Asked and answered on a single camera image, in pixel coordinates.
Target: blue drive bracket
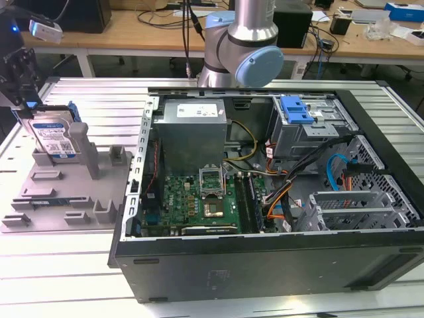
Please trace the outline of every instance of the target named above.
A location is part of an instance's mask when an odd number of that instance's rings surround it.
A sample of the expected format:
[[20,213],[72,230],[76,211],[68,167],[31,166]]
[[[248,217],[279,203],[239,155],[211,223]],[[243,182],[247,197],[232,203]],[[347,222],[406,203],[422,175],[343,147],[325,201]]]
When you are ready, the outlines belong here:
[[281,108],[289,124],[312,124],[313,117],[307,112],[307,106],[299,96],[281,96]]

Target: white device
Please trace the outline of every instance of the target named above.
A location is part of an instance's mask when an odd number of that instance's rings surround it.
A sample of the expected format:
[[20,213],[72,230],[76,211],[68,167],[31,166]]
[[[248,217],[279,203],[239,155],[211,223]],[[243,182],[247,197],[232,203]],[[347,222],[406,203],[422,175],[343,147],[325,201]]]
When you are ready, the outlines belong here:
[[48,26],[30,20],[29,32],[33,37],[56,44],[59,44],[63,37],[63,31],[57,23],[54,23],[54,26]]

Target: motherboard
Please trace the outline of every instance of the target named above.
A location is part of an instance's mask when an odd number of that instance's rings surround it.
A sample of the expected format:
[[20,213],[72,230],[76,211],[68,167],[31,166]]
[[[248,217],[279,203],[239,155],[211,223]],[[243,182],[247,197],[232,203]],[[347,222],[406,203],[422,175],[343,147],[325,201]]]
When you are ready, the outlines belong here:
[[266,194],[262,176],[223,175],[221,168],[166,176],[162,208],[145,211],[142,229],[149,236],[259,233]]

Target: desk leg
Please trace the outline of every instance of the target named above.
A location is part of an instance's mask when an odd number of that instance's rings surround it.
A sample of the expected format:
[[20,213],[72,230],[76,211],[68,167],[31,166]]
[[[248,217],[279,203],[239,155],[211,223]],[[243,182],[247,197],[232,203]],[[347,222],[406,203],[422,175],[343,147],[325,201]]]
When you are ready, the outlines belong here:
[[87,50],[85,52],[78,52],[76,56],[78,59],[79,67],[81,68],[82,76],[85,78],[95,78],[93,64],[91,64]]
[[300,57],[294,64],[293,72],[291,73],[292,80],[301,80],[305,70],[306,65],[309,62],[309,56]]

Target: white box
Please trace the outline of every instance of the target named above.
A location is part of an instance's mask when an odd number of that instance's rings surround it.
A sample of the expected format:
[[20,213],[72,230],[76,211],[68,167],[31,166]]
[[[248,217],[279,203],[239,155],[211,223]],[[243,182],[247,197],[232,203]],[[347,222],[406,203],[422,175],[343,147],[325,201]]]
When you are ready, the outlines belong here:
[[424,38],[423,38],[424,30],[421,31],[413,31],[406,36],[406,40],[414,45],[424,46]]

